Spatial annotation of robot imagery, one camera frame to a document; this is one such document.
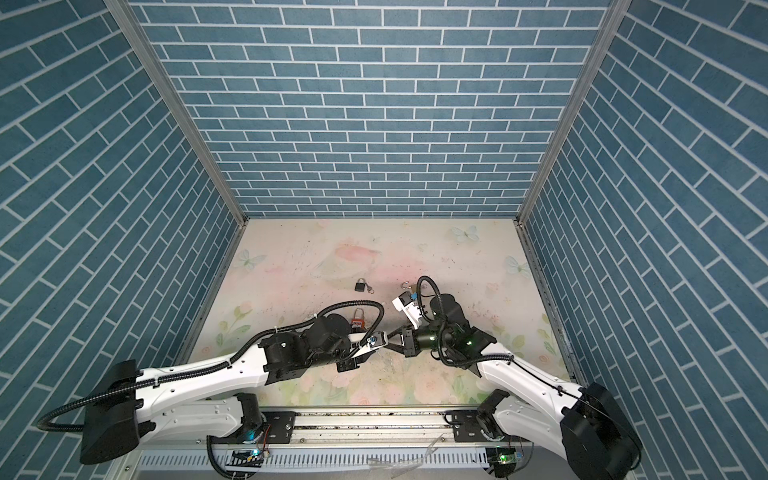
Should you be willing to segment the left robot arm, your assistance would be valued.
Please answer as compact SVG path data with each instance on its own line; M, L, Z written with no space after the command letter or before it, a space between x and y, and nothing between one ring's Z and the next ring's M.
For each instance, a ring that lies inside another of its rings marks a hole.
M259 332L229 355L163 368L139 369L133 360L120 362L92 393L44 413L36 427L43 432L80 434L80 461L94 465L148 442L163 428L161 416L172 410L231 394L241 413L237 424L224 433L254 441L262 423L255 389L299 378L313 367L346 368L387 345L387 336L379 328L381 316L357 331L339 313L348 307L384 310L376 301L344 301L298 324Z

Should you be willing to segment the red safety padlock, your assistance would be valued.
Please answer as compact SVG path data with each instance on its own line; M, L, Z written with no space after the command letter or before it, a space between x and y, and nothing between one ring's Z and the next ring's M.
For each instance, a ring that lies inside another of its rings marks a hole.
M360 333L366 330L365 314L362 307L357 307L351 319L351 327L353 333Z

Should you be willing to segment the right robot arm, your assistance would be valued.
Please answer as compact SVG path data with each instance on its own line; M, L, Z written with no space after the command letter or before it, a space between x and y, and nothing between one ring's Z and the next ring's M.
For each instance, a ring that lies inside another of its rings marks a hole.
M493 387L477 409L491 440L517 436L567 461L580 479L623 479L639 467L643 445L614 395L582 386L521 359L490 333L470 324L461 305L428 276L393 301L408 318L395 351L430 353L449 368L468 370Z

